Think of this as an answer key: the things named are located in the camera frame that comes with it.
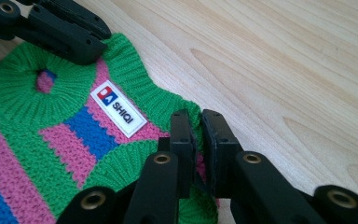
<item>wood grain surface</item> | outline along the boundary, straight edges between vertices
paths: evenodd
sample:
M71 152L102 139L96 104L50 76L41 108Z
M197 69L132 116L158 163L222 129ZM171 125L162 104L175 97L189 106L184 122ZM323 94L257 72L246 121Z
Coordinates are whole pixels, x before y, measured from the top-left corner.
M296 188L358 193L358 1L77 1ZM0 40L0 59L17 41ZM223 200L220 223L233 223Z

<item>clothing label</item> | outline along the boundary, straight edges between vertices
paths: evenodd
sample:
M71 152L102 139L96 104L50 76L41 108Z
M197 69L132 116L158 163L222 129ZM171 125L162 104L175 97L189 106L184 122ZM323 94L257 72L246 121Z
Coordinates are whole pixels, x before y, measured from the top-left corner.
M91 96L128 138L147 123L144 116L109 80L92 91Z

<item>knit fabric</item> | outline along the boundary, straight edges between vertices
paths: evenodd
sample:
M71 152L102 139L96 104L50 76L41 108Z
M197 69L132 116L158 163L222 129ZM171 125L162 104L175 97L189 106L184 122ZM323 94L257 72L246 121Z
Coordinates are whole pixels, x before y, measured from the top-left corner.
M200 108L157 87L124 35L106 44L86 66L28 43L0 62L0 223L55 223L82 189L129 185L179 109L188 110L202 146ZM90 96L106 80L147 120L130 138ZM179 207L180 223L217 222L213 199L195 188Z

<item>pink stripe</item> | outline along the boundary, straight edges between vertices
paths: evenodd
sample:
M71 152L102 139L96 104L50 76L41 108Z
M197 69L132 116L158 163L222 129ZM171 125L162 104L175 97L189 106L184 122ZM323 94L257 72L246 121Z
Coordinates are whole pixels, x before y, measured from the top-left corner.
M97 78L94 85L92 86L91 91L99 87L106 80L110 80L109 71L106 66L106 63L100 59L97 62ZM146 125L142 127L142 129L140 129L135 135L133 135L131 138L127 138L127 136L101 110L101 108L94 101L94 99L92 99L92 97L89 97L86 106L89 108L88 112L92 115L92 117L95 120L98 120L100 122L100 126L106 128L107 134L113 135L115 137L115 141L119 144L129 143L139 140L146 140L146 139L158 140L160 137L167 137L170 135L169 133L162 132L159 127L154 125L152 122L148 121Z
M37 77L36 88L43 92L49 93L53 87L54 82L51 77L48 76L47 72L41 72Z
M90 154L89 147L85 147L65 124L46 128L39 133L49 142L48 146L55 150L55 154L61 157L61 162L67 164L66 171L73 173L72 178L81 189L97 162L95 156Z
M0 193L20 223L55 223L36 187L0 134Z

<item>green stripe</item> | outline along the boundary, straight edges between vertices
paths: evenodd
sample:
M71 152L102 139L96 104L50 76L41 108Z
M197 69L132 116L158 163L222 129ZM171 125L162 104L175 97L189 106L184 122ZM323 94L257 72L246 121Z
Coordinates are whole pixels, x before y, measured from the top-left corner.
M58 217L79 192L72 174L66 172L60 158L54 155L54 150L39 133L2 124L0 130L52 214Z

